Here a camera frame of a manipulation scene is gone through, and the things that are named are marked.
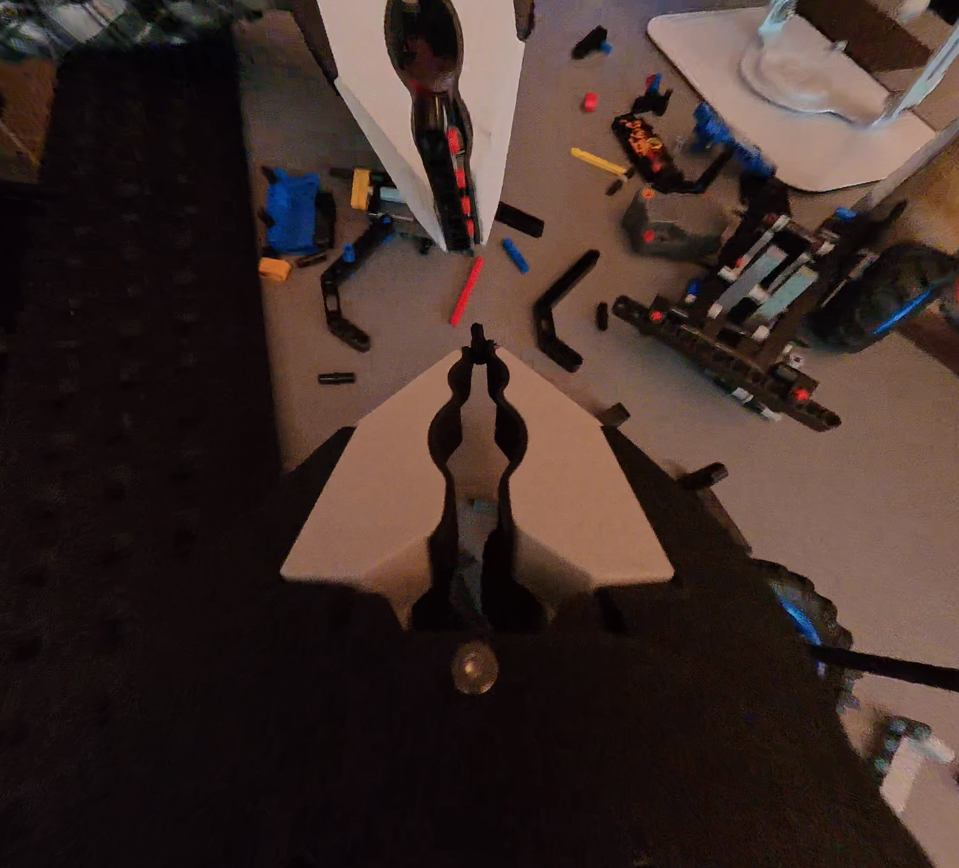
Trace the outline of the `yellow black toy assembly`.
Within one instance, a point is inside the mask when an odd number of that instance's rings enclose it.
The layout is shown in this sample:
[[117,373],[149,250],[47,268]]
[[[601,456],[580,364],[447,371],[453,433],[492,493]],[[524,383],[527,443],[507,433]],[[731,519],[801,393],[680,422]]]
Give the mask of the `yellow black toy assembly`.
[[370,201],[377,191],[395,188],[394,182],[385,171],[354,167],[351,175],[351,207],[357,211],[368,212]]

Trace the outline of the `blue toy panel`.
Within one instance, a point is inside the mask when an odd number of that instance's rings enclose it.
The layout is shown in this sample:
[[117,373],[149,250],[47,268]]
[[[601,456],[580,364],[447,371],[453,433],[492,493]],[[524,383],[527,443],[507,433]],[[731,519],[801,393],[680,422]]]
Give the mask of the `blue toy panel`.
[[260,213],[267,247],[278,255],[326,255],[335,216],[328,214],[318,174],[291,175],[270,166],[262,166],[260,171],[268,183],[267,201]]

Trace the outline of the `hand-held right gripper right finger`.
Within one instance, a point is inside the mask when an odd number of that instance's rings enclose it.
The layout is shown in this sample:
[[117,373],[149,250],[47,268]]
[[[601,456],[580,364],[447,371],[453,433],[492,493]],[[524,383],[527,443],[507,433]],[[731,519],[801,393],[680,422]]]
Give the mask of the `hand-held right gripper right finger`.
[[499,625],[597,589],[666,583],[665,550],[593,414],[499,350]]

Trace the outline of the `white document stand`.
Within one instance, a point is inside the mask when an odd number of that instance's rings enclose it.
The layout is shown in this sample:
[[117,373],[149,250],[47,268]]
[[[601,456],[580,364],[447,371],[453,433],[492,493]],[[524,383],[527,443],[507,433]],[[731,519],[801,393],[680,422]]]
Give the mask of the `white document stand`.
[[662,14],[646,33],[735,141],[758,150],[799,191],[896,187],[957,139],[956,121],[934,132],[914,111],[957,59],[956,25],[893,94],[844,41],[799,16],[797,3]]

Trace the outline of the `red toy axle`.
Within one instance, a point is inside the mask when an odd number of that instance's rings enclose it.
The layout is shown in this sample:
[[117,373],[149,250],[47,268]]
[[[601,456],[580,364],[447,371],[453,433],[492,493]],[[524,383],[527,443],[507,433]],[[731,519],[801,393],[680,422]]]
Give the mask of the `red toy axle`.
[[470,267],[469,275],[466,278],[465,283],[463,284],[462,290],[459,294],[458,300],[454,306],[454,309],[450,316],[450,325],[453,327],[459,326],[462,318],[466,312],[466,309],[472,299],[473,292],[475,287],[478,284],[482,269],[484,267],[485,260],[482,256],[476,256]]

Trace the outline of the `blue toy bracket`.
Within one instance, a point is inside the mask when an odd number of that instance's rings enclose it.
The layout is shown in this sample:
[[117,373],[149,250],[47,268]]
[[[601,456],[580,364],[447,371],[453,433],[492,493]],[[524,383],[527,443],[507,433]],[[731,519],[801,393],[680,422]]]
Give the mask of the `blue toy bracket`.
[[736,155],[737,148],[727,123],[709,103],[701,102],[693,112],[689,153],[702,156],[717,153],[716,158],[729,160]]

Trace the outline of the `black angled toy beam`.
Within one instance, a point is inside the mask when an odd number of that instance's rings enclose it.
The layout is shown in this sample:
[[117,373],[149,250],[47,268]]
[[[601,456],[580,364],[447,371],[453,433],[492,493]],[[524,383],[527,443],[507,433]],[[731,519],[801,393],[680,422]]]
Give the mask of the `black angled toy beam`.
[[370,351],[370,336],[344,315],[341,286],[394,235],[395,223],[396,220],[387,214],[372,216],[366,230],[352,243],[344,244],[340,257],[320,276],[320,294],[328,331],[342,344],[362,354]]

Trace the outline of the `light grey desk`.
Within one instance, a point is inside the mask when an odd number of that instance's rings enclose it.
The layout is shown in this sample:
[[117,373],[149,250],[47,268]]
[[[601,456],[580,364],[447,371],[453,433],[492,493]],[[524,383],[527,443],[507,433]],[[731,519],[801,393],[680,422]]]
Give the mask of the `light grey desk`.
[[[498,238],[461,328],[482,322],[497,342],[584,407],[623,403],[624,433],[664,467],[720,461],[730,478],[718,498],[756,555],[811,578],[837,604],[857,647],[957,667],[957,378],[902,335],[851,357],[810,351],[805,368],[842,425],[818,434],[746,412],[665,347],[614,320],[593,323],[600,300],[646,301],[682,288],[678,265],[628,249],[618,220],[627,198],[605,196],[607,179],[569,155],[579,147],[617,156],[607,127],[629,107],[647,73],[663,71],[674,95],[654,123],[668,140],[690,128],[696,103],[644,35],[657,14],[727,9],[761,0],[536,0],[502,194],[545,221],[540,240],[514,236],[530,264],[521,275]],[[569,50],[595,24],[614,51],[573,62]],[[235,32],[242,60],[247,146],[261,165],[325,173],[365,164],[368,147],[323,78],[289,13],[270,12]],[[582,110],[597,94],[594,113]],[[584,357],[578,374],[535,346],[530,307],[579,258],[600,261],[564,299],[561,338]],[[375,253],[342,290],[344,314],[371,336],[351,351],[327,331],[320,267],[263,285],[283,470],[294,469],[333,431],[375,408],[465,338],[449,317],[469,262],[417,255],[404,240]],[[353,385],[323,387],[320,372],[353,371]]]

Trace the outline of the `black orange flame toy panel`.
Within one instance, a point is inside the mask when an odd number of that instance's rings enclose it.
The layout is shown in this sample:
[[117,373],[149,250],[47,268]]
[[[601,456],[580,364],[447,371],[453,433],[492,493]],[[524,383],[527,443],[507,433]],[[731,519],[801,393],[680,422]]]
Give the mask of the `black orange flame toy panel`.
[[675,168],[659,134],[641,117],[626,113],[614,118],[611,131],[630,161],[646,181],[665,179]]

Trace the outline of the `grey toy motor block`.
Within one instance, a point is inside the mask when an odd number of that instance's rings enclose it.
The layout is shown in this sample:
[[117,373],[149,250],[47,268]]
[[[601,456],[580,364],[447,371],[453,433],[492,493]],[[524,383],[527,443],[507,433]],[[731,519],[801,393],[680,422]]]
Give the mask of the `grey toy motor block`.
[[620,219],[635,254],[684,263],[709,260],[721,248],[730,213],[704,194],[639,190]]

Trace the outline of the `black toy beam red pins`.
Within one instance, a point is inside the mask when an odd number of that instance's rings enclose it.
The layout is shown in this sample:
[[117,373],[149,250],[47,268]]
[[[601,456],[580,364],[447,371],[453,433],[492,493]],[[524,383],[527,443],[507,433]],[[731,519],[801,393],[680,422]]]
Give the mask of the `black toy beam red pins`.
[[414,101],[414,141],[434,199],[446,250],[473,251],[477,243],[477,204],[469,172],[468,137],[454,95],[421,88]]

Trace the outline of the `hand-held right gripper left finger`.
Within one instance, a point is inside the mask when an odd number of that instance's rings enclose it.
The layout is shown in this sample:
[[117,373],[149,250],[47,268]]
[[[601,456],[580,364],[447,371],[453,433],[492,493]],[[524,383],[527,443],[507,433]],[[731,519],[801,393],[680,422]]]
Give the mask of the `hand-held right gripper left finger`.
[[407,626],[452,621],[456,498],[429,430],[462,360],[450,352],[356,424],[283,562],[286,582],[382,597]]

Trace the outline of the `black toy truck chassis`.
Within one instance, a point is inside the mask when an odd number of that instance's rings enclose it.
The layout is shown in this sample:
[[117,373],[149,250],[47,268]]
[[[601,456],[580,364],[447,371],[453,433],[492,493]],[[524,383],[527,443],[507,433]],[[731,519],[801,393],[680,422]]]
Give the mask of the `black toy truck chassis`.
[[679,299],[618,297],[610,315],[694,364],[764,419],[824,433],[842,420],[815,398],[799,338],[838,353],[874,346],[957,281],[957,255],[919,242],[886,247],[906,203],[840,208],[818,227],[787,214],[743,217],[713,265]]

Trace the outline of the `black studded mat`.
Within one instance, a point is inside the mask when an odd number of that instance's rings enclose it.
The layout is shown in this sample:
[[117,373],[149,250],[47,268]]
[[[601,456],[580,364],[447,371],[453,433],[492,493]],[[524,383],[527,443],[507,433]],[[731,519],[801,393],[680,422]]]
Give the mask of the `black studded mat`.
[[279,473],[240,74],[228,30],[67,59],[2,219],[2,866],[146,861],[124,808],[203,685],[202,578]]

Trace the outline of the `small black red toy piece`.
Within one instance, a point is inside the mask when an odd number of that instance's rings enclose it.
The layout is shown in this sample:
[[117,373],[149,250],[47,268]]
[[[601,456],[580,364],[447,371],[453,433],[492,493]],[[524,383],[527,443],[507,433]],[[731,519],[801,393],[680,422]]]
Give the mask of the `small black red toy piece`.
[[673,89],[662,89],[662,83],[661,73],[653,73],[647,77],[643,93],[635,99],[631,107],[634,116],[655,115],[661,118],[665,115]]

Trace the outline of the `black toy wheel blue rim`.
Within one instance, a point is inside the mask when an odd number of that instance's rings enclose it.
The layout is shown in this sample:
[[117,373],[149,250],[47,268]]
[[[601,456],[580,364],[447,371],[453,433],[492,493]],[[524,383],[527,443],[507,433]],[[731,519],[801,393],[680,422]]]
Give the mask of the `black toy wheel blue rim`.
[[768,560],[750,560],[766,580],[801,638],[812,646],[850,650],[853,635],[838,621],[838,609],[811,579]]

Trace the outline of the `yellow toy axle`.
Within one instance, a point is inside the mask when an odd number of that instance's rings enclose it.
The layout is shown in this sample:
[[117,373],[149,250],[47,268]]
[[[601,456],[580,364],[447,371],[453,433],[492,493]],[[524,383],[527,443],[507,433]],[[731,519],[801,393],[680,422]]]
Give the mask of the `yellow toy axle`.
[[588,153],[586,151],[579,149],[578,147],[571,147],[569,150],[569,154],[573,158],[584,162],[585,164],[595,168],[596,170],[609,174],[615,177],[616,179],[624,180],[629,178],[629,174],[630,174],[629,167],[624,167],[620,164],[607,160],[601,156],[593,155],[591,153]]

